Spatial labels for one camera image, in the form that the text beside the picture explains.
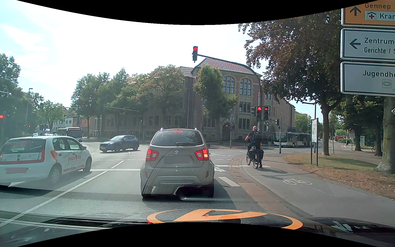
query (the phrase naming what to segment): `gray suv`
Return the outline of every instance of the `gray suv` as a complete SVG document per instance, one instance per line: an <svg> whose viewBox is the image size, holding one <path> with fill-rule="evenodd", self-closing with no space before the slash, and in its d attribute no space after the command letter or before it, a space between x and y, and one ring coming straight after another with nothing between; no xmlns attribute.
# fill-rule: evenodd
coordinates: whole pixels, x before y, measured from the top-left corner
<svg viewBox="0 0 395 247"><path fill-rule="evenodd" d="M176 195L181 187L214 196L214 164L197 129L161 129L151 140L141 167L141 195Z"/></svg>

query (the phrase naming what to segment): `bike lane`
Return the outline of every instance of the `bike lane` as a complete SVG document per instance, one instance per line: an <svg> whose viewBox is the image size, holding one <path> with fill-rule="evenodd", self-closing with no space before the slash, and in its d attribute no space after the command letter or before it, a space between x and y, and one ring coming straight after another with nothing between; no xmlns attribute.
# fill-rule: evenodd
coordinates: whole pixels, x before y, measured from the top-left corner
<svg viewBox="0 0 395 247"><path fill-rule="evenodd" d="M259 169L254 169L252 162L248 166L244 156L241 170L292 211L305 217L342 217L395 226L392 199L323 179L276 156L265 154Z"/></svg>

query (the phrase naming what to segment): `man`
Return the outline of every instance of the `man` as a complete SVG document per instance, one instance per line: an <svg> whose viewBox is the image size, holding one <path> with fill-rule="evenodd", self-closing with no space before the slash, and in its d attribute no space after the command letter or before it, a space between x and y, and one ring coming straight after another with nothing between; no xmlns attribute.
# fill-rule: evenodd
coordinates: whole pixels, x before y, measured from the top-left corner
<svg viewBox="0 0 395 247"><path fill-rule="evenodd" d="M254 146L255 150L260 150L260 145L261 145L261 140L254 140L254 134L258 133L261 135L261 133L257 130L257 126L252 127L252 131L248 133L248 135L245 138L245 141L249 142L248 145L248 154L249 150Z"/></svg>

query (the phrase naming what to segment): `backpack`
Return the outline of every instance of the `backpack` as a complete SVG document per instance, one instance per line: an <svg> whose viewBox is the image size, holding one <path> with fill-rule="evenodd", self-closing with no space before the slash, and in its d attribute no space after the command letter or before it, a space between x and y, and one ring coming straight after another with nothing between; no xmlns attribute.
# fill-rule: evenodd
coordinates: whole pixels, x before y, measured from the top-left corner
<svg viewBox="0 0 395 247"><path fill-rule="evenodd" d="M256 131L252 135L252 140L255 143L261 143L261 141L263 140L263 137L262 137L262 135L261 135L261 133L259 131Z"/></svg>

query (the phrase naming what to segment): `cyclist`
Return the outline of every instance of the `cyclist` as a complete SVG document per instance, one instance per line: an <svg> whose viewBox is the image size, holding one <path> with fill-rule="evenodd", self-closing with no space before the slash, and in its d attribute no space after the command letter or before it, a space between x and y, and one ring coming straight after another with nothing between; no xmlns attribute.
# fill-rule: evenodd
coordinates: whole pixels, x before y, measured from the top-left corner
<svg viewBox="0 0 395 247"><path fill-rule="evenodd" d="M248 133L248 135L245 138L245 141L249 142L247 154L249 154L249 151L253 146L255 147L255 150L260 150L260 145L262 142L262 135L257 130L257 126L252 127L252 131Z"/></svg>

